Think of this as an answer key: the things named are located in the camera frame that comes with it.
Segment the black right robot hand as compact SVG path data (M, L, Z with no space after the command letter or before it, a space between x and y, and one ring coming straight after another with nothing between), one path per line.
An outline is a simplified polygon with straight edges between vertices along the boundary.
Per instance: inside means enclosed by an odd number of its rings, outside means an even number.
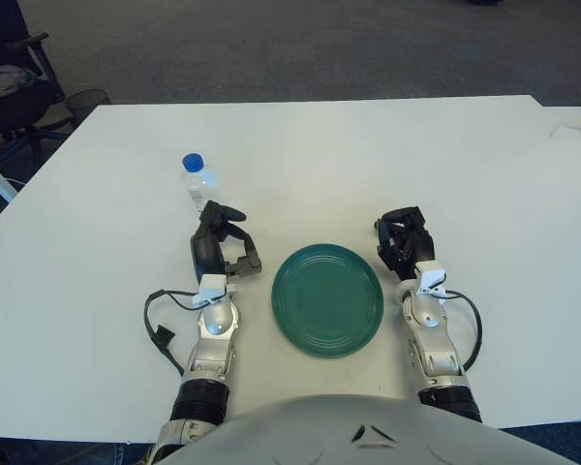
M418 206L388 211L374 224L378 255L401 281L415 278L417 263L435 259L434 241L424 225Z

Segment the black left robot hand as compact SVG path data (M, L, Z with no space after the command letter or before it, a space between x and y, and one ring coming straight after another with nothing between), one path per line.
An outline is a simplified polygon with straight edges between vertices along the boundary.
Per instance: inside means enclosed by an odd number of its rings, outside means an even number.
M205 274L227 277L246 277L261 272L262 264L252 237L237 223L247 220L247 215L233 207L208 201L199 216L199 227L191 237L191 250L198 280ZM243 243L244 255L235 263L228 262L222 243L231 236Z

